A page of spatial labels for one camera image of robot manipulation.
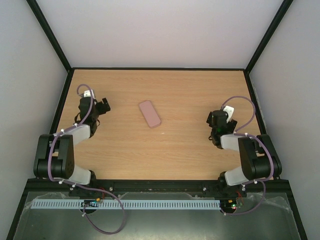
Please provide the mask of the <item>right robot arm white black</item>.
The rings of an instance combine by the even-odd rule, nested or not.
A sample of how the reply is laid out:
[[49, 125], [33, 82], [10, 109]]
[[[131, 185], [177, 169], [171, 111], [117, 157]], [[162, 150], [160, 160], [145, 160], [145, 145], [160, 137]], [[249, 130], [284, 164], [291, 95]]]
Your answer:
[[277, 178], [283, 167], [274, 144], [267, 134], [251, 135], [235, 131], [237, 121], [227, 111], [219, 109], [208, 114], [206, 123], [211, 128], [208, 139], [219, 149], [239, 153], [240, 166], [220, 173], [217, 190], [229, 196], [238, 186], [266, 182]]

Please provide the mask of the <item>pink glasses case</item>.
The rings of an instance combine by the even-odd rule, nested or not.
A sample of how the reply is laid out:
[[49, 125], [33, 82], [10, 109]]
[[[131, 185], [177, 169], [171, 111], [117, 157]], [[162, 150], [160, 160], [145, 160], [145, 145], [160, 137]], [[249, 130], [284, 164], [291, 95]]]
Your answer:
[[138, 106], [150, 128], [156, 128], [161, 125], [161, 119], [150, 100], [143, 101]]

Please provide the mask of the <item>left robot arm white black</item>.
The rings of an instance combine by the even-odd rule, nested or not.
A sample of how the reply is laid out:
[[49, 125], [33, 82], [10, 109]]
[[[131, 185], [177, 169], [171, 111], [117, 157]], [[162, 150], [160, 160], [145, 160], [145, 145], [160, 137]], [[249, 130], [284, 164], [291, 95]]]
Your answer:
[[49, 179], [59, 184], [67, 183], [72, 189], [79, 185], [95, 188], [96, 174], [76, 165], [74, 148], [94, 136], [100, 125], [99, 116], [109, 112], [111, 107], [106, 98], [97, 101], [90, 96], [83, 96], [78, 108], [79, 113], [71, 127], [54, 134], [40, 135], [33, 173], [38, 179]]

